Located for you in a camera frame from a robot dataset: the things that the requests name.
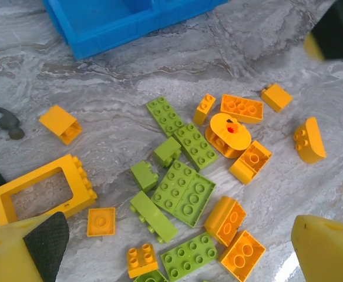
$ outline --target orange duplo brick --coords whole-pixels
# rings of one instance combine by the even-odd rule
[[[115,207],[89,209],[87,236],[110,236],[115,234]]]
[[[139,249],[131,248],[127,252],[127,266],[130,278],[159,269],[153,246],[144,244]]]
[[[204,227],[219,243],[229,246],[245,216],[246,212],[237,200],[223,196],[208,216]]]
[[[221,255],[219,262],[240,282],[245,282],[265,252],[249,232],[239,232]]]

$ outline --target yellow plastic toy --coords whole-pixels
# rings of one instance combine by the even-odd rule
[[[233,159],[249,147],[251,134],[237,119],[226,113],[218,113],[211,118],[206,139],[225,157]]]
[[[291,96],[278,84],[273,84],[268,88],[263,89],[261,91],[260,98],[277,113],[293,100],[293,96]]]
[[[239,122],[258,123],[263,120],[263,102],[224,94],[221,113],[226,113]]]
[[[208,216],[204,227],[219,243],[229,246],[245,216],[246,212],[238,201],[223,196]]]
[[[87,236],[109,236],[115,234],[115,207],[89,209]]]
[[[265,252],[249,232],[239,232],[230,246],[221,255],[219,262],[240,282],[245,282]]]
[[[200,104],[196,108],[195,116],[194,116],[194,123],[200,126],[203,125],[204,121],[206,120],[207,115],[212,110],[214,101],[216,101],[215,97],[209,94],[206,94],[204,99],[200,102]]]
[[[83,131],[78,120],[58,105],[51,107],[40,117],[39,121],[57,135],[65,145],[71,143]]]
[[[250,147],[229,168],[229,171],[243,184],[249,184],[270,160],[272,153],[258,141]]]
[[[130,278],[159,269],[153,246],[144,244],[140,249],[131,248],[127,252],[127,266]]]
[[[82,168],[82,162],[77,157],[66,155],[0,186],[0,226],[18,221],[11,200],[13,194],[61,171],[66,177],[73,197],[45,214],[63,212],[68,218],[95,203],[97,195],[87,179],[87,173]]]
[[[315,116],[309,117],[295,130],[293,139],[296,142],[295,149],[303,161],[313,164],[327,157]]]
[[[306,282],[343,281],[343,223],[297,216],[291,241]]]

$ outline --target blue plastic container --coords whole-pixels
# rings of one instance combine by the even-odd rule
[[[107,51],[228,0],[43,0],[76,59]]]

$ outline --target green 2x2 brick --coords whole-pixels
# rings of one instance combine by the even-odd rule
[[[167,275],[174,282],[217,258],[217,250],[207,232],[161,255]]]

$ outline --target marble countertop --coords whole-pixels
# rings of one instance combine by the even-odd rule
[[[324,0],[235,0],[208,14],[76,61],[40,0],[0,0],[0,106],[18,115],[26,137],[0,132],[0,172],[14,179],[65,154],[78,156],[98,194],[93,207],[117,209],[116,235],[86,237],[88,210],[69,218],[70,240],[57,281],[130,281],[126,252],[153,243],[157,253],[202,231],[223,195],[237,199],[247,229],[266,246],[248,282],[304,281],[290,232],[296,215],[343,221],[343,62],[319,64],[306,57],[307,32],[328,9]],[[253,139],[273,157],[249,185],[228,172],[223,156],[202,171],[217,187],[195,229],[179,229],[159,244],[129,209],[138,191],[130,166],[146,159],[166,138],[144,104],[165,96],[185,122],[205,93],[259,100],[260,90],[279,83],[293,95],[281,113],[265,106],[264,120],[248,125]],[[83,133],[69,146],[39,122],[58,104],[77,117]],[[216,103],[213,112],[218,112]],[[328,157],[307,165],[292,134],[316,116]],[[157,168],[161,176],[164,170]],[[20,219],[40,214],[70,197],[61,175],[15,195]],[[211,263],[180,281],[234,281]]]

